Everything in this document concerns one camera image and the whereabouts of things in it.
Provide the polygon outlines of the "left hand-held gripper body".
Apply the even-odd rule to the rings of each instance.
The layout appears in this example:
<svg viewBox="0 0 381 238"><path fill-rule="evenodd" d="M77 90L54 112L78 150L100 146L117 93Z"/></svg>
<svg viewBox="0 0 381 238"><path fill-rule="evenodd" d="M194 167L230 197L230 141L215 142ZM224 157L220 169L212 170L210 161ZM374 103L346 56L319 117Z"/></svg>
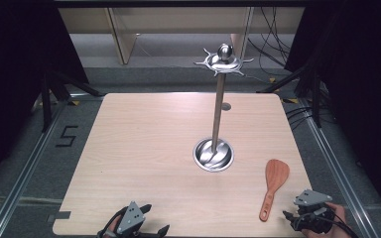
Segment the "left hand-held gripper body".
<svg viewBox="0 0 381 238"><path fill-rule="evenodd" d="M157 234L143 233L140 231L145 221L145 214L135 201L131 201L128 206L117 211L106 223L102 230L97 232L96 238L158 238ZM122 215L116 231L107 231L110 223L118 215Z"/></svg>

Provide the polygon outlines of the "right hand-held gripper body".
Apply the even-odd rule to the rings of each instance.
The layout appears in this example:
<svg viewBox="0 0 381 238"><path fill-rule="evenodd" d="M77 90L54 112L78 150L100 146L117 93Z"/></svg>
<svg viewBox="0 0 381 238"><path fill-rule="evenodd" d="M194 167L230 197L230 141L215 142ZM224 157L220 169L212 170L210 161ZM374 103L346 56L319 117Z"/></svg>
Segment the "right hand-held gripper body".
<svg viewBox="0 0 381 238"><path fill-rule="evenodd" d="M315 233L327 233L332 227L334 214L328 202L332 197L311 189L305 189L294 200L298 209L298 216L291 219L291 226L295 231L308 229Z"/></svg>

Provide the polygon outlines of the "wooden rice spatula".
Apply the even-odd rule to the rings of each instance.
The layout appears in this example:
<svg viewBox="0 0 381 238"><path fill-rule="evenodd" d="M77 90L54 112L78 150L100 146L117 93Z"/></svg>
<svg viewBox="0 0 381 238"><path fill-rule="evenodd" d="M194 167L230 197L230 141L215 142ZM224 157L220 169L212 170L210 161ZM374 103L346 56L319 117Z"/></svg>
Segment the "wooden rice spatula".
<svg viewBox="0 0 381 238"><path fill-rule="evenodd" d="M277 159L270 160L265 168L267 191L260 209L259 219L266 222L269 218L276 191L286 182L290 174L289 166Z"/></svg>

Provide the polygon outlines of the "metal utensil rack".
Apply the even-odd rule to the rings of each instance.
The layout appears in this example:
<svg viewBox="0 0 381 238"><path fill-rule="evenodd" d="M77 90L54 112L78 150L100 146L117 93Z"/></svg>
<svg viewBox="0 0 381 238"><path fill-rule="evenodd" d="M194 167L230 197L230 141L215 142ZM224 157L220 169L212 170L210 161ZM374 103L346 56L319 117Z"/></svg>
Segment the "metal utensil rack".
<svg viewBox="0 0 381 238"><path fill-rule="evenodd" d="M192 155L195 163L201 169L210 173L218 173L228 169L234 160L232 146L219 138L225 80L228 74L244 76L241 68L245 64L245 60L237 57L233 53L233 47L228 44L220 45L215 53L211 53L207 49L204 51L206 58L197 65L204 65L210 69L217 80L212 133L210 138L202 139L195 145Z"/></svg>

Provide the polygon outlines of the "person's left hand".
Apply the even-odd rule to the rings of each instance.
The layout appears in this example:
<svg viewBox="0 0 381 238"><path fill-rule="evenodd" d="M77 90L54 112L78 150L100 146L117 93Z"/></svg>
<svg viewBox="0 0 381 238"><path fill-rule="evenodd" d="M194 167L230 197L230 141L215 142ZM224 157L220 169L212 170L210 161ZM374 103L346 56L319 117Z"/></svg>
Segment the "person's left hand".
<svg viewBox="0 0 381 238"><path fill-rule="evenodd" d="M118 215L116 218L114 218L114 220L108 226L107 231L115 232L116 227L117 227L119 221L121 220L121 218L122 218L122 215Z"/></svg>

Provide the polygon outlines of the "person's right hand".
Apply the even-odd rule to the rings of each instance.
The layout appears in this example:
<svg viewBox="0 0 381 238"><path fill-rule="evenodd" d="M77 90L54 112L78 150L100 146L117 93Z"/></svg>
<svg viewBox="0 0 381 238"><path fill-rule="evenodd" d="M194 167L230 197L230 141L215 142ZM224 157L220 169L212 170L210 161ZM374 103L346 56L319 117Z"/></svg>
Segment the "person's right hand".
<svg viewBox="0 0 381 238"><path fill-rule="evenodd" d="M345 210L341 205L334 204L331 202L328 202L327 205L335 213L335 222L346 222ZM342 228L338 227L337 225L333 225L327 233L315 233L312 230L303 229L302 234L306 238L351 238L349 234L347 234Z"/></svg>

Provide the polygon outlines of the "black tape strip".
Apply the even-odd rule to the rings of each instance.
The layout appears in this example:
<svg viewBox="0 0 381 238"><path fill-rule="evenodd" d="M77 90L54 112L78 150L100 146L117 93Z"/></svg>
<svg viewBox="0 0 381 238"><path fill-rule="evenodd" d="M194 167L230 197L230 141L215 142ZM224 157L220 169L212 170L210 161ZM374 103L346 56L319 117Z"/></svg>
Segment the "black tape strip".
<svg viewBox="0 0 381 238"><path fill-rule="evenodd" d="M55 222L57 219L69 219L70 212L69 211L59 211L55 214L50 214L47 218L49 223Z"/></svg>

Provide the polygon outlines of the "black tripod stand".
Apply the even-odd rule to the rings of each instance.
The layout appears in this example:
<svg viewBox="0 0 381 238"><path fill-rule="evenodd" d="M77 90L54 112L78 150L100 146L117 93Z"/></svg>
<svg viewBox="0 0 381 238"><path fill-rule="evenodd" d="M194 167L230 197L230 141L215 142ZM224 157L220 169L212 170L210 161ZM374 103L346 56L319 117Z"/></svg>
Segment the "black tripod stand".
<svg viewBox="0 0 381 238"><path fill-rule="evenodd" d="M306 63L299 69L285 76L277 83L273 83L266 89L260 90L260 93L272 93L277 89L280 89L284 85L287 85L291 81L298 79L299 82L294 90L298 97L305 97L308 94L312 96L312 108L313 119L316 125L320 128L321 123L319 121L319 101L320 101L320 78L317 68L311 64Z"/></svg>
<svg viewBox="0 0 381 238"><path fill-rule="evenodd" d="M41 83L41 95L43 103L43 114L44 114L44 126L42 131L46 132L51 126L53 116L51 108L51 94L55 96L57 101L68 101L71 99L70 93L68 92L66 85L70 84L74 87L92 95L95 97L104 96L104 93L99 92L88 84L80 82L62 72L49 70L44 74Z"/></svg>

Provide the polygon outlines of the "black curtain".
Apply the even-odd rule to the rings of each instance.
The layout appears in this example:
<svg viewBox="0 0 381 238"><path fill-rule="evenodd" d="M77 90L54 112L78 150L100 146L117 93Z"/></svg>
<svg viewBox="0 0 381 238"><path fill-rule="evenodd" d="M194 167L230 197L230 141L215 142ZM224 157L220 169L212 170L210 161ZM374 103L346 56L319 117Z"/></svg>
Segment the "black curtain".
<svg viewBox="0 0 381 238"><path fill-rule="evenodd" d="M286 69L310 60L357 159L381 196L381 0L307 0Z"/></svg>
<svg viewBox="0 0 381 238"><path fill-rule="evenodd" d="M12 149L49 71L88 82L53 0L0 0L0 163Z"/></svg>

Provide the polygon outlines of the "aluminium floor rail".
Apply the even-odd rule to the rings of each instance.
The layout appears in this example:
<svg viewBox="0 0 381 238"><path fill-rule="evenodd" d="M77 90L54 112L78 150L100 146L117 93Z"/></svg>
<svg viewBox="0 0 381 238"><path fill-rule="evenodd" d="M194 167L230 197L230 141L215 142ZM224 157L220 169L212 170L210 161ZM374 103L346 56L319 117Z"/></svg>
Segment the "aluminium floor rail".
<svg viewBox="0 0 381 238"><path fill-rule="evenodd" d="M363 238L378 238L375 227L373 226L370 216L356 195L353 186L348 180L342 166L331 148L324 132L317 126L313 118L307 119L309 128L324 156L324 159L341 191L343 198L355 220Z"/></svg>
<svg viewBox="0 0 381 238"><path fill-rule="evenodd" d="M3 200L0 206L0 238L6 229L17 205L22 196L27 184L29 183L41 156L49 143L49 140L55 131L56 125L60 120L61 114L66 107L65 102L60 102L55 107L55 112L52 114L53 121L49 127L41 134L38 142L36 143L34 150L30 154L27 162L23 166L20 174L18 175L15 184L12 186L9 194Z"/></svg>

